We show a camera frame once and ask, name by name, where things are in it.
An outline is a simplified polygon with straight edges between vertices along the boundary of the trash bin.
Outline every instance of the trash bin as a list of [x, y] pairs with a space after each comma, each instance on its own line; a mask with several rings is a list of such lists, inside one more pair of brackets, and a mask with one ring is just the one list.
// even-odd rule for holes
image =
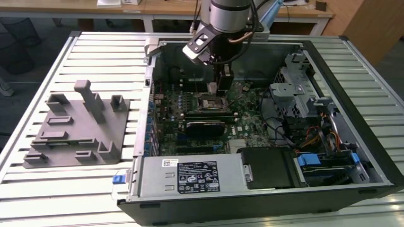
[[33, 68], [33, 61], [29, 54], [9, 33], [0, 33], [0, 66], [10, 74], [21, 74]]
[[23, 46], [34, 46], [39, 43], [35, 28], [29, 18], [1, 17], [0, 23]]

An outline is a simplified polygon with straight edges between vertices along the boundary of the power supply label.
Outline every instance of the power supply label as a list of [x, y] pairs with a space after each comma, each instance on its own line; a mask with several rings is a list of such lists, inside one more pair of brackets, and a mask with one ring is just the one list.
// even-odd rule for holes
[[219, 192], [215, 162], [186, 162], [177, 164], [179, 194]]

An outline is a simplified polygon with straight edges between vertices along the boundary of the slotted aluminum surface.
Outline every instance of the slotted aluminum surface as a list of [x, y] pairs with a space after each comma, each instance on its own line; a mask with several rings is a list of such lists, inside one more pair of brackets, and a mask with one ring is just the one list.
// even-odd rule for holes
[[[137, 226], [110, 198], [111, 176], [130, 167], [143, 74], [147, 37], [189, 38], [182, 34], [82, 33], [70, 37], [22, 120], [1, 153], [1, 226]], [[337, 37], [275, 36], [273, 40], [310, 40], [357, 106], [401, 172], [404, 171], [404, 108], [379, 75], [359, 58], [349, 42]], [[121, 94], [130, 99], [122, 161], [107, 166], [23, 169], [22, 157], [45, 118], [50, 93], [71, 91], [77, 79], [91, 81], [101, 98]], [[327, 92], [318, 77], [323, 94]], [[118, 185], [114, 192], [125, 193]], [[333, 213], [250, 218], [178, 226], [404, 226], [404, 194], [362, 201]]]

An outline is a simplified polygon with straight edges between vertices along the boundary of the blue latch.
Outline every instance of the blue latch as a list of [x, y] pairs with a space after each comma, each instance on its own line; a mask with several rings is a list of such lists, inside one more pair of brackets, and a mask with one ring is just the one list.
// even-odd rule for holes
[[111, 184], [125, 184], [125, 175], [114, 175], [111, 177]]
[[359, 159], [358, 159], [357, 153], [350, 153], [350, 157], [351, 157], [353, 162], [354, 162], [355, 164], [359, 163]]
[[149, 102], [149, 108], [153, 109], [154, 108], [154, 104], [153, 102]]
[[297, 162], [299, 166], [305, 165], [319, 165], [319, 159], [315, 154], [302, 154], [297, 157]]
[[150, 144], [149, 143], [143, 143], [143, 150], [149, 150], [150, 149]]

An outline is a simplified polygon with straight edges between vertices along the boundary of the white table leg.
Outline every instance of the white table leg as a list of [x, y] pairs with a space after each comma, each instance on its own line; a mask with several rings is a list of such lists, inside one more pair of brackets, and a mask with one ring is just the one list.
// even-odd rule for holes
[[151, 15], [142, 16], [142, 23], [143, 23], [143, 31], [153, 32], [153, 16]]
[[322, 31], [325, 29], [325, 26], [327, 24], [329, 18], [318, 18], [317, 23], [314, 24], [314, 27], [309, 33], [309, 35], [321, 35]]

